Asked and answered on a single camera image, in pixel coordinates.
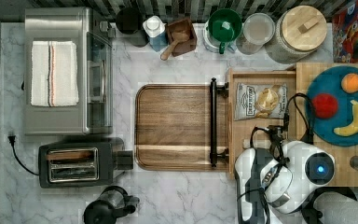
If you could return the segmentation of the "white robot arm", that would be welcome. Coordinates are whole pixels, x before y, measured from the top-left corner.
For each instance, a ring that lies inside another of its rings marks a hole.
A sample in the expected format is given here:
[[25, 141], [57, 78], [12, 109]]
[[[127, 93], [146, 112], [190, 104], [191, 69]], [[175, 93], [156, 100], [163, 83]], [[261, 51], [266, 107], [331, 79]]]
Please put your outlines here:
[[283, 159], [264, 148], [250, 147], [235, 162], [240, 224], [270, 224], [269, 212], [298, 210], [316, 189], [335, 175], [335, 159], [302, 141], [284, 141]]

